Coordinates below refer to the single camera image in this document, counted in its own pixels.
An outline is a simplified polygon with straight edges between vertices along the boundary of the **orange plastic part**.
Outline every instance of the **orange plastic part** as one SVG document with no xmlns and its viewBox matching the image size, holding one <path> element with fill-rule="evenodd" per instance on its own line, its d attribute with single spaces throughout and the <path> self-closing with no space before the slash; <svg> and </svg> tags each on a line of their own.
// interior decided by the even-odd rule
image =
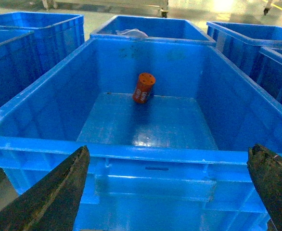
<svg viewBox="0 0 282 231">
<path fill-rule="evenodd" d="M 155 82 L 156 79 L 153 75 L 141 73 L 135 92 L 132 95 L 133 100 L 137 103 L 146 103 Z"/>
</svg>

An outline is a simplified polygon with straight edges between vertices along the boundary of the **crate bottom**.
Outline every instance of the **crate bottom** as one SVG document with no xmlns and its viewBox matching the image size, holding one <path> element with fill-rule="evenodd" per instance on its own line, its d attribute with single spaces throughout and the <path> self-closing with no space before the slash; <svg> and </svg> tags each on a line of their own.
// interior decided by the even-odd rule
<svg viewBox="0 0 282 231">
<path fill-rule="evenodd" d="M 137 104 L 132 94 L 101 93 L 77 141 L 217 150 L 193 98 L 153 96 Z"/>
</svg>

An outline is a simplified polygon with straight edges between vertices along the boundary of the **blue plastic crate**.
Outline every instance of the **blue plastic crate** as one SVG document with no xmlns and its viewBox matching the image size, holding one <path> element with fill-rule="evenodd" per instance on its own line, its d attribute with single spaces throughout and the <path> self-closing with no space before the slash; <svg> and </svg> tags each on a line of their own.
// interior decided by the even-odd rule
<svg viewBox="0 0 282 231">
<path fill-rule="evenodd" d="M 144 105 L 142 72 L 156 77 Z M 0 109 L 0 167 L 19 194 L 88 146 L 76 231 L 265 229 L 256 142 L 282 153 L 281 104 L 203 45 L 91 39 Z"/>
<path fill-rule="evenodd" d="M 138 29 L 148 37 L 118 35 L 117 30 Z M 108 37 L 128 40 L 188 42 L 215 46 L 215 41 L 187 20 L 135 16 L 114 16 L 90 34 L 91 38 Z"/>
<path fill-rule="evenodd" d="M 34 30 L 43 73 L 84 43 L 83 16 L 78 14 L 5 13 L 0 28 Z"/>
<path fill-rule="evenodd" d="M 207 34 L 236 66 L 250 75 L 262 46 L 282 48 L 282 27 L 207 22 Z"/>
<path fill-rule="evenodd" d="M 33 31 L 0 30 L 0 107 L 41 75 Z"/>
<path fill-rule="evenodd" d="M 282 104 L 282 49 L 262 47 L 250 77 Z"/>
</svg>

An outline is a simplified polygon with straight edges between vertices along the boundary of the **cart wheel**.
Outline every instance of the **cart wheel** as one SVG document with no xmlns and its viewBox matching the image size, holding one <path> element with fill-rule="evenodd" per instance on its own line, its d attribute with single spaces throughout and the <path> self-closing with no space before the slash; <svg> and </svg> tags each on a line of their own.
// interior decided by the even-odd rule
<svg viewBox="0 0 282 231">
<path fill-rule="evenodd" d="M 269 11 L 269 9 L 268 9 L 268 8 L 265 8 L 264 11 L 263 11 L 263 12 L 264 12 L 264 15 L 266 15 L 266 14 L 268 13 L 268 11 Z"/>
<path fill-rule="evenodd" d="M 167 12 L 162 11 L 162 12 L 161 12 L 161 17 L 162 17 L 162 18 L 168 18 Z"/>
</svg>

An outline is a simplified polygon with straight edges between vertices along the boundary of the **concrete floor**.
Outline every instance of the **concrete floor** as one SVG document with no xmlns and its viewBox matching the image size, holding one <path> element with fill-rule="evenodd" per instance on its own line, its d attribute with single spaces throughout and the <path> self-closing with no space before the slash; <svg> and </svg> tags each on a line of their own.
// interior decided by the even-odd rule
<svg viewBox="0 0 282 231">
<path fill-rule="evenodd" d="M 282 1 L 275 1 L 282 7 Z M 282 26 L 282 10 L 273 7 L 267 16 L 263 15 L 266 3 L 263 0 L 169 0 L 169 18 L 192 21 L 206 31 L 207 21 L 223 21 Z M 46 12 L 41 0 L 0 0 L 0 13 L 14 11 Z M 130 14 L 156 16 L 156 10 L 127 9 L 59 3 L 59 9 L 51 13 L 77 13 L 85 17 L 85 37 L 92 30 L 114 15 Z M 17 197 L 12 185 L 5 179 L 0 185 L 0 210 Z"/>
</svg>

